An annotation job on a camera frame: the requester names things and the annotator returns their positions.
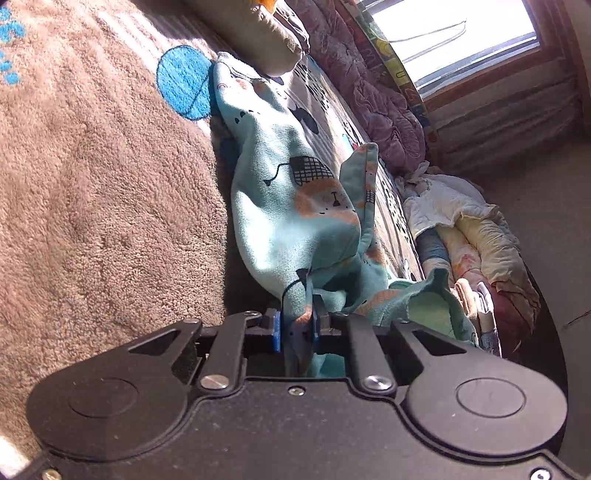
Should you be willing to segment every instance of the window frame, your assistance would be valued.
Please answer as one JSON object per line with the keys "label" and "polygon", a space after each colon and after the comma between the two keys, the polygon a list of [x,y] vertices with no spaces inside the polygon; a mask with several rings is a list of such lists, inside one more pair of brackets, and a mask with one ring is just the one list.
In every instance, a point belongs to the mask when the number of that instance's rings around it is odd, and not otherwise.
{"label": "window frame", "polygon": [[591,95],[587,75],[579,44],[563,0],[522,1],[540,45],[480,69],[425,95],[423,101],[427,110],[436,110],[510,75],[564,57],[577,73],[583,110],[586,116],[590,115]]}

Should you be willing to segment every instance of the brown rug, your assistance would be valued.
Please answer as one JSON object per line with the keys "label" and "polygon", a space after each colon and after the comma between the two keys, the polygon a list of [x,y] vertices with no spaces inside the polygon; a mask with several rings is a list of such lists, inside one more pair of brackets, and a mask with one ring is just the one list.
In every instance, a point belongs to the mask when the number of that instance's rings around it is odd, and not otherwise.
{"label": "brown rug", "polygon": [[37,381],[178,320],[263,308],[268,296],[233,243],[229,178],[210,139],[96,15],[139,8],[5,6],[26,35],[0,44],[19,77],[0,77],[0,439],[31,458],[24,406]]}

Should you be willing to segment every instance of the fabric pile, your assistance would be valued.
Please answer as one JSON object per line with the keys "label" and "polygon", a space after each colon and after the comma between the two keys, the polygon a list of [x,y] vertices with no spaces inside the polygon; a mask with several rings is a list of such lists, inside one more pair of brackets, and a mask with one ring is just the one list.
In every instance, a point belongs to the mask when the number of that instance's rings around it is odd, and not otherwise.
{"label": "fabric pile", "polygon": [[254,69],[220,53],[213,81],[220,113],[241,150],[231,190],[236,240],[252,276],[281,300],[283,332],[299,369],[294,373],[322,374],[325,359],[313,358],[303,340],[313,295],[321,295],[329,311],[360,313],[373,325],[411,319],[476,341],[445,270],[420,282],[388,272],[374,228],[375,144],[357,148],[337,175]]}
{"label": "fabric pile", "polygon": [[475,314],[470,304],[476,299],[476,305],[485,305],[488,292],[501,345],[511,354],[531,333],[540,311],[519,242],[499,208],[487,204],[477,188],[457,177],[428,174],[427,168],[424,162],[405,180],[397,178],[424,273],[433,268],[452,273],[456,282],[450,281],[450,288],[480,333],[486,330],[476,318],[488,322],[488,317]]}

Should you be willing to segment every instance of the fleece blanket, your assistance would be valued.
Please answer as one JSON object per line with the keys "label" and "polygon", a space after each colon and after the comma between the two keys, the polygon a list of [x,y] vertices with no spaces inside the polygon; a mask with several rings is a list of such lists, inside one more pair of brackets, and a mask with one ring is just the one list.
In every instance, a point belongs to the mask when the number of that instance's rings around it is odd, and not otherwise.
{"label": "fleece blanket", "polygon": [[426,315],[421,323],[473,341],[445,270],[405,288],[389,281],[374,232],[377,145],[357,148],[337,177],[255,70],[220,53],[213,80],[217,107],[241,149],[232,182],[238,247],[254,278],[281,300],[285,337],[300,364],[308,367],[298,338],[314,294],[331,312],[362,313],[386,326],[410,318],[412,299],[429,310],[431,296],[424,294],[434,293],[448,304],[449,320],[440,325],[447,316]]}

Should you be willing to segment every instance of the silver bolt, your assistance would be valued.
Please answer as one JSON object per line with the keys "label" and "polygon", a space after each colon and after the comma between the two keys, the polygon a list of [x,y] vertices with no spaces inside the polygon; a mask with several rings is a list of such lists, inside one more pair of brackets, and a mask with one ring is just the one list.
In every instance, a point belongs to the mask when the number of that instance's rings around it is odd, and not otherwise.
{"label": "silver bolt", "polygon": [[301,397],[304,393],[306,393],[306,389],[303,387],[291,387],[287,392],[289,395],[293,395],[294,397]]}
{"label": "silver bolt", "polygon": [[41,474],[41,480],[61,480],[60,472],[50,468]]}
{"label": "silver bolt", "polygon": [[550,480],[552,474],[545,468],[538,468],[534,473],[531,474],[530,480]]}
{"label": "silver bolt", "polygon": [[207,388],[208,390],[223,390],[230,384],[230,379],[225,375],[205,375],[200,383],[203,388]]}
{"label": "silver bolt", "polygon": [[363,386],[370,390],[375,391],[384,391],[391,388],[393,385],[392,380],[387,377],[382,377],[380,375],[370,375],[363,379]]}

